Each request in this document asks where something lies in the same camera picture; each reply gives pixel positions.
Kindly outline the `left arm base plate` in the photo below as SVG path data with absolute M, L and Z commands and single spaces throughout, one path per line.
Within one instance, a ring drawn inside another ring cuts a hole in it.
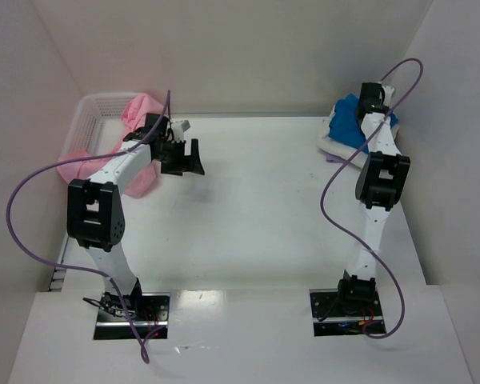
M 105 299 L 105 296 L 102 296 L 100 301 L 87 299 L 87 302 L 98 308 L 93 340 L 135 339 L 125 311 L 119 303 L 112 304 Z M 139 336 L 144 338 L 150 334 L 151 339 L 167 339 L 170 294 L 145 293 L 139 305 L 140 307 L 136 310 L 129 308 Z

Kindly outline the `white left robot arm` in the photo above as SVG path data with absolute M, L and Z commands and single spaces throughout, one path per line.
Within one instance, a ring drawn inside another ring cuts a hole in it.
M 140 281 L 122 248 L 126 220 L 121 196 L 128 185 L 153 161 L 160 162 L 164 174 L 205 173 L 198 140 L 184 138 L 189 128 L 187 120 L 171 122 L 148 113 L 144 125 L 124 137 L 119 156 L 88 178 L 76 178 L 68 185 L 67 232 L 105 275 L 100 301 L 105 310 L 127 308 L 136 315 L 143 304 Z

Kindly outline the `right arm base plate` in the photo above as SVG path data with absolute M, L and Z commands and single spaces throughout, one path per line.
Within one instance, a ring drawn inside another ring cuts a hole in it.
M 386 333 L 378 293 L 368 304 L 347 308 L 336 290 L 310 290 L 310 306 L 315 337 L 363 335 L 364 326 L 369 334 Z

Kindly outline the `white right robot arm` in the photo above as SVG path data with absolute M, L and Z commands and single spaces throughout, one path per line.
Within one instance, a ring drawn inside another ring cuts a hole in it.
M 376 259 L 390 211 L 400 200 L 410 169 L 391 131 L 388 102 L 394 90 L 380 83 L 362 84 L 355 117 L 369 140 L 368 156 L 355 187 L 366 216 L 361 249 L 347 264 L 338 284 L 338 302 L 348 315 L 364 313 L 376 296 Z

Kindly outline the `blue t shirt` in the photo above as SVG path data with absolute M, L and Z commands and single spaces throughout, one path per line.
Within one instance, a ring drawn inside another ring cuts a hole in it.
M 388 107 L 376 97 L 358 98 L 353 94 L 339 99 L 334 107 L 334 116 L 329 122 L 329 137 L 336 142 L 358 149 L 365 141 L 366 136 L 361 130 L 361 120 L 358 119 L 358 107 L 368 112 L 387 112 Z

